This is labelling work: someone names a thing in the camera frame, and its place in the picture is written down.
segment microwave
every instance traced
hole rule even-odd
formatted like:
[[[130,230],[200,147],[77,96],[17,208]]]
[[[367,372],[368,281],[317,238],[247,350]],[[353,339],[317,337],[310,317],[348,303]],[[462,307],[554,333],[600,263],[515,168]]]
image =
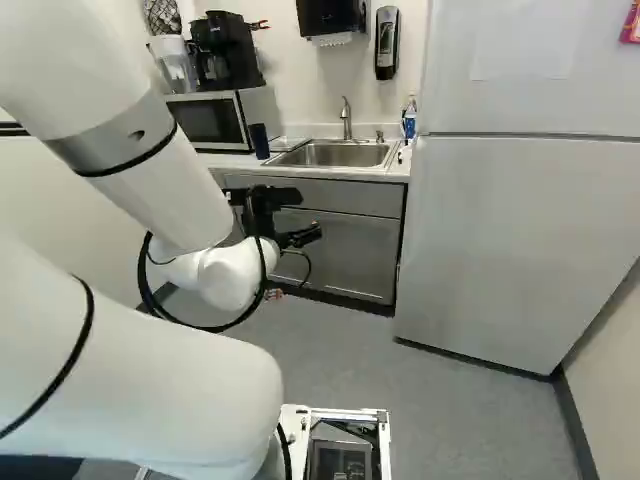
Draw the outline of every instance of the microwave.
[[[173,94],[165,100],[198,151],[253,152],[248,127],[254,123],[265,124],[269,140],[283,135],[275,92],[269,86]]]

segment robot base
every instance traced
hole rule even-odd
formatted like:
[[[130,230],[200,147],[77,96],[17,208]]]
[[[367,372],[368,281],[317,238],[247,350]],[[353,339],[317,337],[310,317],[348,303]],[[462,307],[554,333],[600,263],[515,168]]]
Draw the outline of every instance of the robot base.
[[[388,411],[283,405],[280,423],[289,440],[292,480],[391,480]],[[135,480],[146,480],[150,473],[141,468]],[[252,480],[285,480],[276,435]]]

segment gray floor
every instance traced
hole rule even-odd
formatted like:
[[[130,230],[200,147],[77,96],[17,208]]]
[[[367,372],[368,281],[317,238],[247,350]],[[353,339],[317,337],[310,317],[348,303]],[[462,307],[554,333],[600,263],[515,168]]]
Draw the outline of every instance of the gray floor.
[[[219,322],[186,292],[165,305]],[[395,480],[580,478],[550,385],[395,344],[392,321],[285,297],[230,334],[278,360],[288,403],[389,409]],[[132,478],[115,468],[86,462],[78,478]]]

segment countertop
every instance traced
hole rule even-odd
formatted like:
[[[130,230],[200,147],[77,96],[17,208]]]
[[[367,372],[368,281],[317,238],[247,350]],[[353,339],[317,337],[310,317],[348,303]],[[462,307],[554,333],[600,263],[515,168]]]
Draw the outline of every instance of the countertop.
[[[229,153],[199,153],[211,171],[217,173],[243,173],[251,175],[266,175],[275,177],[304,177],[304,178],[329,178],[343,180],[360,180],[381,183],[409,183],[411,173],[411,152],[406,149],[403,153],[402,164],[398,163],[398,155],[394,155],[391,165],[381,168],[353,168],[353,167],[285,167],[262,166],[265,160],[258,160],[254,154],[229,154]],[[279,153],[274,153],[271,159],[277,158]]]

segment coffee maker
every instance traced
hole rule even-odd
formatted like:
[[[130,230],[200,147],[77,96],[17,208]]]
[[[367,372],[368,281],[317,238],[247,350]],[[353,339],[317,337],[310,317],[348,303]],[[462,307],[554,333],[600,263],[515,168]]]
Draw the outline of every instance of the coffee maker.
[[[242,15],[206,12],[191,22],[192,55],[200,91],[239,90],[266,85],[258,68],[251,29]]]

